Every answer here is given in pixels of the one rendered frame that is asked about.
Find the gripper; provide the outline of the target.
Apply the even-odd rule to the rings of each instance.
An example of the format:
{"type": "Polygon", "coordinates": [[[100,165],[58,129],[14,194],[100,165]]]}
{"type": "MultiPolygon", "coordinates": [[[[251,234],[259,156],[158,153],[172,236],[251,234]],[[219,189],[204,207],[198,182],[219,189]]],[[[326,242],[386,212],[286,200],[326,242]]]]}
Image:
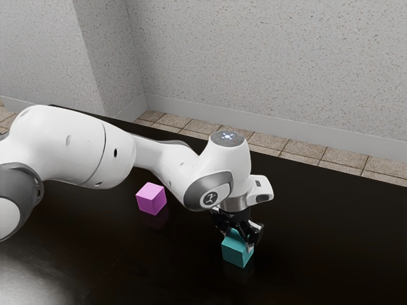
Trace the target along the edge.
{"type": "Polygon", "coordinates": [[[243,238],[248,252],[251,252],[261,241],[264,225],[250,220],[251,208],[246,208],[239,212],[226,212],[218,207],[214,207],[209,212],[214,225],[224,236],[227,236],[231,229],[238,228],[238,232],[243,238]]]}

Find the pink block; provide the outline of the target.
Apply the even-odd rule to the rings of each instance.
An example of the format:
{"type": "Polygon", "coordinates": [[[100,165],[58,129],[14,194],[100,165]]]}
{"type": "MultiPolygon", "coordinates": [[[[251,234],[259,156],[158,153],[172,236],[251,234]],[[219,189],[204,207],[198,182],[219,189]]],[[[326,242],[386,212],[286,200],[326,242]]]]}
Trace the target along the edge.
{"type": "Polygon", "coordinates": [[[135,197],[139,210],[151,215],[157,215],[167,204],[164,187],[151,182],[147,182],[135,197]]]}

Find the teal block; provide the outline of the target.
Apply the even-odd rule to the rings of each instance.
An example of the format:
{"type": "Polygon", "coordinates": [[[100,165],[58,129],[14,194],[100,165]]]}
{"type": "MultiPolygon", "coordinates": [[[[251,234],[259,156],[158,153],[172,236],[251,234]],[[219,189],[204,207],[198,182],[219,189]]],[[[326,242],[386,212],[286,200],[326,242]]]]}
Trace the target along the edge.
{"type": "Polygon", "coordinates": [[[247,246],[236,229],[230,229],[221,243],[223,260],[240,268],[245,268],[254,253],[254,246],[247,246]]]}

